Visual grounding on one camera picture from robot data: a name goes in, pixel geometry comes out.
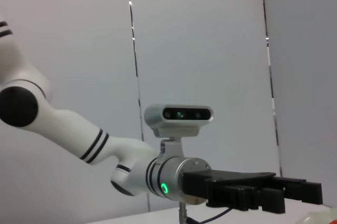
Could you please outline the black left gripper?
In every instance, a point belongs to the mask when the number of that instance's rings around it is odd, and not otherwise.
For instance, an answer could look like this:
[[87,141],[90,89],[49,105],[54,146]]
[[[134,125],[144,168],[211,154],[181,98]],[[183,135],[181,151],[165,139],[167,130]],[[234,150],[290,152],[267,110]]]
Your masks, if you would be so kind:
[[[273,172],[246,173],[221,170],[184,172],[183,192],[186,195],[207,198],[209,187],[220,186],[210,189],[206,205],[211,208],[227,207],[239,211],[262,209],[282,214],[285,213],[284,198],[323,204],[320,183],[275,176],[276,173]],[[268,179],[271,179],[270,186],[274,189],[257,188]]]

